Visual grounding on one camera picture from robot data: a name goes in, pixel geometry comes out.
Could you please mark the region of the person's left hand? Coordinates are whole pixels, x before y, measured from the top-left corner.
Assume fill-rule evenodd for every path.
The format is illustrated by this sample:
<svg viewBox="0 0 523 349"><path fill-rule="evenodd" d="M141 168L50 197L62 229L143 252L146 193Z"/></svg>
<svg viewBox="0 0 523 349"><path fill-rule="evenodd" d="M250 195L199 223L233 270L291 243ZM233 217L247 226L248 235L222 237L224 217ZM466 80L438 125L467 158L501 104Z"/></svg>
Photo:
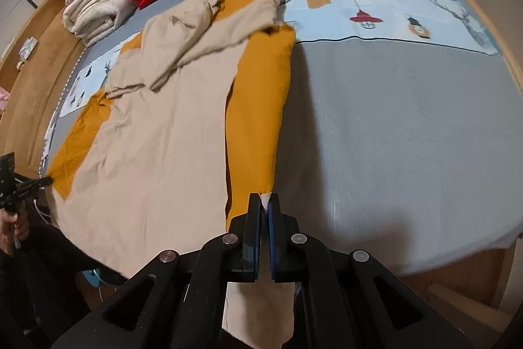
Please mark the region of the person's left hand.
<svg viewBox="0 0 523 349"><path fill-rule="evenodd" d="M25 240L29 234L26 203L24 201L19 203L15 213L9 213L2 209L0 223L1 251L8 256L12 256L15 248L15 238Z"/></svg>

